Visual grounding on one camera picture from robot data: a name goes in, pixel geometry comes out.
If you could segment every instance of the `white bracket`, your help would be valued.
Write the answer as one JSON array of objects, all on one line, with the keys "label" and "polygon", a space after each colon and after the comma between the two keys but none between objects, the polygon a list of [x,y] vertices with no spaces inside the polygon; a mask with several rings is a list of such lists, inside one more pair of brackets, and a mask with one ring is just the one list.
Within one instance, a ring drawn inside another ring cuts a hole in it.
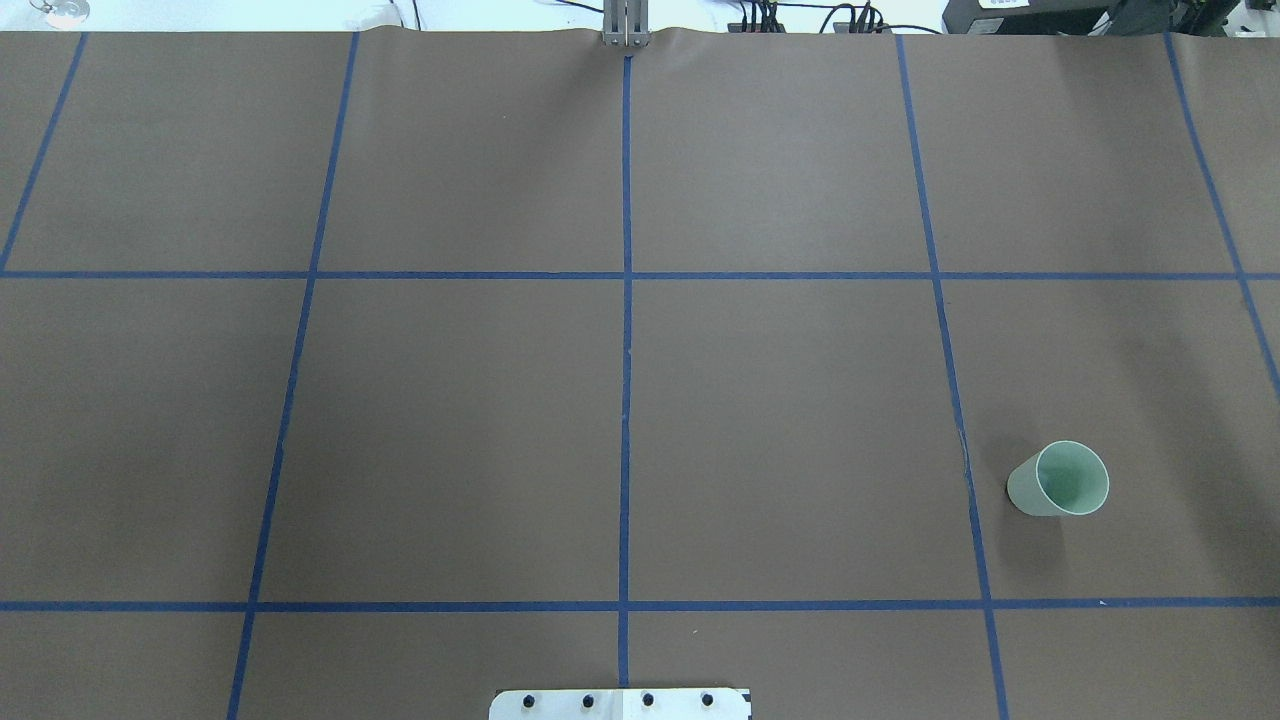
[{"label": "white bracket", "polygon": [[605,45],[649,45],[649,0],[604,0]]},{"label": "white bracket", "polygon": [[751,720],[751,692],[732,688],[506,691],[489,720]]}]

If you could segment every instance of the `gray metal bracket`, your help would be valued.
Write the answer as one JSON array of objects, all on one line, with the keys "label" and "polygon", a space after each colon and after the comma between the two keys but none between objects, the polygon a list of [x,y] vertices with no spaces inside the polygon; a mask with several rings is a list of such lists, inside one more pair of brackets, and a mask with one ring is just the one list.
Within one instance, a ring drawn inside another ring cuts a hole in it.
[{"label": "gray metal bracket", "polygon": [[649,0],[604,0],[602,36],[617,47],[649,45]]}]

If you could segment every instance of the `blue grid line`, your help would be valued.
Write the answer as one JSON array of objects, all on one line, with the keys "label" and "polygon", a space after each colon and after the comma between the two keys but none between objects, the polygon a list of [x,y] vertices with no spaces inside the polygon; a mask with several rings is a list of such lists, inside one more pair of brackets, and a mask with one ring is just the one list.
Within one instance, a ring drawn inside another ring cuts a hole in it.
[{"label": "blue grid line", "polygon": [[964,479],[969,493],[969,530],[973,536],[973,555],[978,566],[978,588],[982,592],[983,618],[987,624],[987,650],[991,653],[991,675],[996,691],[996,708],[1000,720],[1009,720],[1009,701],[1005,696],[1005,673],[1000,661],[1000,638],[996,634],[996,614],[991,607],[991,582],[987,578],[987,551],[982,542],[982,521],[978,518],[978,496],[973,487],[973,462],[969,456],[969,437],[965,432],[964,407],[960,402],[960,383],[956,379],[955,354],[951,350],[951,328],[947,324],[946,300],[942,296],[942,273],[938,265],[938,247],[933,238],[933,219],[929,214],[929,193],[924,183],[924,163],[920,158],[920,138],[915,127],[915,106],[911,102],[911,76],[906,65],[906,46],[902,36],[895,36],[897,68],[902,79],[902,104],[906,110],[906,129],[911,141],[911,163],[915,167],[915,188],[920,199],[920,220],[924,225],[924,245],[929,255],[933,275],[933,302],[938,313],[938,332],[942,336],[942,356],[947,366],[947,384],[951,388],[951,411],[960,450],[964,455]]},{"label": "blue grid line", "polygon": [[320,251],[324,246],[324,231],[329,215],[329,199],[333,195],[333,179],[338,170],[338,154],[342,149],[342,128],[347,120],[347,102],[351,99],[351,81],[356,70],[356,53],[360,49],[360,33],[351,33],[351,49],[347,51],[347,73],[342,82],[342,99],[338,101],[338,119],[333,129],[333,146],[329,150],[329,169],[325,173],[324,192],[320,196],[320,213],[316,218],[316,233],[311,246],[311,265],[307,270],[307,287],[302,293],[302,311],[298,315],[298,332],[293,341],[293,357],[289,361],[289,380],[284,388],[284,406],[280,410],[280,429],[275,438],[275,455],[271,460],[271,475],[266,488],[266,501],[262,507],[262,525],[257,536],[257,552],[253,557],[253,575],[248,587],[248,607],[244,610],[244,624],[241,629],[239,652],[236,657],[236,673],[232,676],[230,698],[227,702],[227,720],[236,720],[239,714],[241,691],[244,688],[244,669],[248,665],[248,650],[253,639],[253,620],[262,589],[262,569],[266,562],[266,546],[271,537],[271,519],[275,515],[275,498],[280,487],[280,469],[284,465],[284,441],[289,433],[289,418],[293,413],[293,393],[298,386],[298,365],[302,361],[302,348],[306,343],[307,325],[311,320],[311,300],[315,296],[316,274],[320,269]]},{"label": "blue grid line", "polygon": [[1262,350],[1262,361],[1271,375],[1271,389],[1280,400],[1280,370],[1276,369],[1275,355],[1267,343],[1267,333],[1262,329],[1262,319],[1258,316],[1258,307],[1253,304],[1253,292],[1249,291],[1248,275],[1244,273],[1244,264],[1240,261],[1240,252],[1235,247],[1235,238],[1231,236],[1231,225],[1226,222],[1226,213],[1222,210],[1222,201],[1217,195],[1217,184],[1213,182],[1213,173],[1208,169],[1208,159],[1204,158],[1204,149],[1201,146],[1199,133],[1196,131],[1196,120],[1192,118],[1192,106],[1187,101],[1187,88],[1183,86],[1183,72],[1178,65],[1178,53],[1174,50],[1174,36],[1165,33],[1165,53],[1169,55],[1169,69],[1174,74],[1174,86],[1178,88],[1178,101],[1183,106],[1183,120],[1187,123],[1187,135],[1192,141],[1192,150],[1196,151],[1196,161],[1199,163],[1201,174],[1204,176],[1204,188],[1208,190],[1210,202],[1213,204],[1213,214],[1217,215],[1217,227],[1222,231],[1222,242],[1226,243],[1226,252],[1231,256],[1231,266],[1235,268],[1235,278],[1240,283],[1240,295],[1244,296],[1244,306],[1253,323],[1253,333],[1258,338],[1258,347]]},{"label": "blue grid line", "polygon": [[58,128],[58,120],[63,117],[63,106],[67,105],[67,96],[70,95],[72,82],[76,79],[76,70],[79,69],[81,58],[84,56],[84,45],[88,44],[88,33],[81,33],[79,42],[76,44],[76,54],[72,55],[72,64],[67,68],[67,77],[63,78],[63,87],[58,92],[58,101],[54,102],[54,111],[49,117],[49,124],[45,126],[45,136],[40,140],[40,150],[36,151],[36,160],[31,164],[31,173],[27,176],[27,184],[22,188],[22,197],[18,199],[18,209],[14,210],[13,223],[9,224],[9,236],[4,241],[4,250],[0,250],[0,270],[5,269],[9,264],[9,255],[13,254],[13,246],[18,242],[18,229],[22,228],[22,218],[27,214],[27,202],[31,201],[31,193],[36,190],[36,178],[40,177],[40,168],[45,164],[45,155],[49,152],[49,145],[54,141],[54,129]]},{"label": "blue grid line", "polygon": [[618,687],[631,682],[631,55],[622,59],[622,418],[618,461]]},{"label": "blue grid line", "polygon": [[[1236,273],[1056,273],[942,270],[943,281],[998,282],[1211,282],[1238,281]],[[308,279],[308,270],[0,270],[3,279]],[[319,270],[317,281],[626,281],[628,273],[612,270]],[[1277,281],[1280,273],[1244,273],[1249,281]],[[659,270],[632,272],[632,282],[684,281],[932,281],[925,270],[739,272]]]},{"label": "blue grid line", "polygon": [[[0,601],[0,612],[244,612],[247,602]],[[612,600],[552,601],[262,601],[255,614],[520,614],[520,612],[905,612],[987,610],[1133,610],[1280,607],[1280,596],[1037,597],[942,600]]]}]

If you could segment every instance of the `light green cup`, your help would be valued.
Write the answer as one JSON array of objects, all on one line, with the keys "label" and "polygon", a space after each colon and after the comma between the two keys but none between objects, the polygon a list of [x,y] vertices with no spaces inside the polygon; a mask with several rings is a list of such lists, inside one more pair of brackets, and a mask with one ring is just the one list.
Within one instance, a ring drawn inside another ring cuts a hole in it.
[{"label": "light green cup", "polygon": [[1009,500],[1028,515],[1088,515],[1107,501],[1111,478],[1097,452],[1051,442],[1009,474]]}]

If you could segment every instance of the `sticker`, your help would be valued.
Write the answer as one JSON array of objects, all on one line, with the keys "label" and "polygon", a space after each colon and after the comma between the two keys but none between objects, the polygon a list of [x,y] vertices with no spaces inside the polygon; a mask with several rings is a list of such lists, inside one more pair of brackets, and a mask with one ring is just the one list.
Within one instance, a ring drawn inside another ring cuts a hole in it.
[{"label": "sticker", "polygon": [[1005,18],[974,20],[973,24],[969,26],[969,35],[995,35],[1002,24],[1005,24]]}]

